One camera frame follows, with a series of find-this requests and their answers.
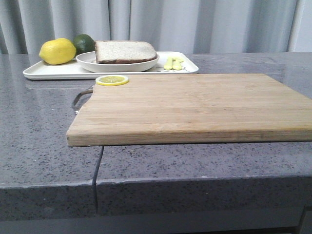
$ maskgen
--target green lime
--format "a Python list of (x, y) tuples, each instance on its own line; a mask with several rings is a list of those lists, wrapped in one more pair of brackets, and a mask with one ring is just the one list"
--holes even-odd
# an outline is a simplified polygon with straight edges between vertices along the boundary
[(73, 44), (77, 49), (77, 55), (95, 50), (94, 41), (87, 34), (76, 36), (73, 39)]

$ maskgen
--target cutting board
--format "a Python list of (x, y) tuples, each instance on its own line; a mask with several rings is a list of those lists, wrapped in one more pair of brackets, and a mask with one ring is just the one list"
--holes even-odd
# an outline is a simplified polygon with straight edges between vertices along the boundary
[(264, 74), (129, 79), (94, 86), (69, 146), (312, 140), (312, 99)]

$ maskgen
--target metal handle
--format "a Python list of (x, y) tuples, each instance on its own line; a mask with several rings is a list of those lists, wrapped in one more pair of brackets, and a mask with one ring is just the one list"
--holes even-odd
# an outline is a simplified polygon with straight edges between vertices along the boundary
[(85, 94), (91, 94), (93, 93), (93, 85), (91, 87), (89, 87), (87, 90), (82, 91), (81, 93), (79, 93), (75, 99), (72, 102), (72, 109), (74, 110), (75, 114), (79, 113), (80, 107), (77, 107), (76, 104), (78, 103), (78, 101), (80, 100), (80, 98), (85, 95)]

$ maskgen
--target white plate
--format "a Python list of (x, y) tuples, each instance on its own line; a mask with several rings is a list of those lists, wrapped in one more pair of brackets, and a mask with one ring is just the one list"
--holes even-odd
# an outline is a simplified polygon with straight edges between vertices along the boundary
[[(197, 73), (198, 67), (190, 61), (183, 53), (174, 51), (160, 51), (158, 62), (150, 69), (144, 72), (90, 72), (83, 69), (78, 62), (72, 61), (61, 65), (49, 65), (44, 61), (37, 62), (23, 71), (26, 78), (31, 80), (56, 80), (56, 79), (95, 79), (103, 75), (120, 74), (171, 74), (171, 73)], [(164, 70), (164, 64), (168, 56), (182, 57), (182, 70)]]
[(152, 68), (159, 59), (157, 58), (147, 62), (138, 62), (130, 64), (99, 64), (96, 63), (95, 51), (83, 53), (76, 56), (77, 63), (90, 72), (143, 72)]

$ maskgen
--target granite countertop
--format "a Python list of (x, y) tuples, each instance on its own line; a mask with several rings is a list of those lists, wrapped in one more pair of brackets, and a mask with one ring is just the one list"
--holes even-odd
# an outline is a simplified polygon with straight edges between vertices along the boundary
[[(199, 73), (265, 73), (312, 98), (312, 53), (187, 57)], [(312, 142), (109, 146), (101, 157), (65, 138), (71, 102), (94, 81), (32, 81), (22, 71), (38, 56), (0, 58), (1, 221), (312, 204)]]

